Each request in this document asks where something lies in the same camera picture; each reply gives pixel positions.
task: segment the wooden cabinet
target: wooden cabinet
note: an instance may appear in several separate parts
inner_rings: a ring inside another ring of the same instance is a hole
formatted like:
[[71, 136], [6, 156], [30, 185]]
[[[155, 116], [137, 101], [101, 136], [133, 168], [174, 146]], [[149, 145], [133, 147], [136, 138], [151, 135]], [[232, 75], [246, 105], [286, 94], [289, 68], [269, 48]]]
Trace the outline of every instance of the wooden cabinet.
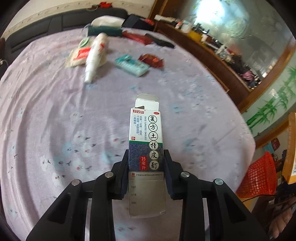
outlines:
[[193, 41], [186, 34], [163, 22], [156, 24], [155, 31], [167, 36], [201, 61], [221, 83], [236, 106], [251, 93], [237, 73], [204, 44]]

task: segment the metal screw head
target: metal screw head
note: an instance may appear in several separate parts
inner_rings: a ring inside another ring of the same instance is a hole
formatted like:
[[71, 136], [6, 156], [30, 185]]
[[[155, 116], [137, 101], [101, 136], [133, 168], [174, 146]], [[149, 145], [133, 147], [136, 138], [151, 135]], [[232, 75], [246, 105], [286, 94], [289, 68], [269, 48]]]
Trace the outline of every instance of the metal screw head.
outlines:
[[110, 178], [110, 177], [113, 177], [113, 172], [106, 172], [105, 173], [105, 177], [107, 177], [107, 178]]
[[71, 184], [72, 184], [73, 186], [77, 186], [79, 183], [80, 183], [80, 180], [78, 180], [78, 179], [74, 179], [74, 180], [71, 182]]
[[217, 185], [222, 185], [222, 184], [223, 184], [223, 181], [222, 181], [221, 179], [217, 178], [217, 179], [215, 180], [215, 183], [216, 183]]
[[189, 177], [189, 172], [181, 172], [181, 177]]

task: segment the snack package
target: snack package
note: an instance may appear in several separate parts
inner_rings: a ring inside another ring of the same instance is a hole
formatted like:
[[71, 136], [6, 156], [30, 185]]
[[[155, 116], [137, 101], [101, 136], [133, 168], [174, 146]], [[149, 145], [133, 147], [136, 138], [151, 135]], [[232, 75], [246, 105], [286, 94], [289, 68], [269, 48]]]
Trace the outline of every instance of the snack package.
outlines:
[[132, 34], [127, 31], [122, 32], [122, 36], [128, 39], [135, 40], [137, 42], [140, 42], [142, 44], [151, 44], [153, 40], [147, 36], [139, 35], [139, 34]]
[[137, 59], [134, 59], [132, 56], [126, 54], [115, 60], [115, 64], [118, 68], [123, 69], [124, 71], [133, 74], [137, 77], [145, 74], [149, 65], [145, 64]]
[[[89, 55], [89, 51], [91, 49], [91, 44], [93, 43], [93, 38], [84, 38], [79, 47], [73, 49], [69, 54], [68, 58], [65, 61], [65, 67], [75, 67], [78, 65], [83, 65], [86, 63], [87, 56]], [[106, 55], [102, 56], [100, 60], [99, 67], [104, 65], [107, 62]]]
[[144, 54], [139, 57], [139, 60], [154, 68], [163, 68], [163, 59], [159, 59], [152, 54]]

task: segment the wall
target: wall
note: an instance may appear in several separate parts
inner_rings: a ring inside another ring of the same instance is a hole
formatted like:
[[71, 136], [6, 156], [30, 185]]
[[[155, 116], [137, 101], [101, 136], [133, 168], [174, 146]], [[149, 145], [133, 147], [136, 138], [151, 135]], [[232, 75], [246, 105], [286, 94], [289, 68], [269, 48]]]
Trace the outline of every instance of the wall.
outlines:
[[243, 114], [253, 136], [267, 129], [296, 103], [296, 53], [273, 82]]
[[[6, 28], [3, 37], [7, 38], [14, 31], [47, 16], [75, 9], [88, 8], [100, 2], [102, 2], [102, 0], [30, 0], [14, 16]], [[129, 14], [134, 13], [143, 17], [148, 17], [154, 0], [122, 0], [110, 2], [112, 2], [114, 7], [126, 9]]]
[[[281, 133], [277, 137], [280, 143], [280, 147], [277, 150], [275, 150], [274, 155], [277, 155], [279, 160], [281, 159], [281, 154], [283, 150], [288, 149], [288, 137], [289, 137], [288, 134], [289, 134], [289, 129], [286, 129], [283, 133]], [[263, 147], [256, 149], [253, 156], [252, 163], [257, 161], [259, 158], [261, 158], [264, 155], [264, 152], [265, 151]]]

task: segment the blurry fabric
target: blurry fabric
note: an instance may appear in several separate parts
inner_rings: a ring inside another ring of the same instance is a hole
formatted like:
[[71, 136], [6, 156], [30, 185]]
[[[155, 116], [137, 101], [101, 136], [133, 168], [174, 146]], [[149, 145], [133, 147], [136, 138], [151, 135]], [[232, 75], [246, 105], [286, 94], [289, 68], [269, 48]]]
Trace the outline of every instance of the blurry fabric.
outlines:
[[[85, 85], [84, 66], [64, 67], [82, 38], [76, 29], [33, 41], [0, 82], [2, 199], [21, 240], [73, 179], [93, 180], [121, 161], [130, 108], [141, 93], [160, 98], [163, 145], [174, 161], [200, 179], [221, 178], [238, 188], [255, 142], [236, 106], [195, 57], [179, 46], [109, 37], [108, 62]], [[146, 53], [163, 58], [164, 70], [149, 68], [137, 78], [115, 67], [124, 54], [137, 59]], [[144, 219], [129, 218], [127, 195], [113, 201], [116, 239], [178, 240], [182, 201], [166, 198], [165, 214]]]

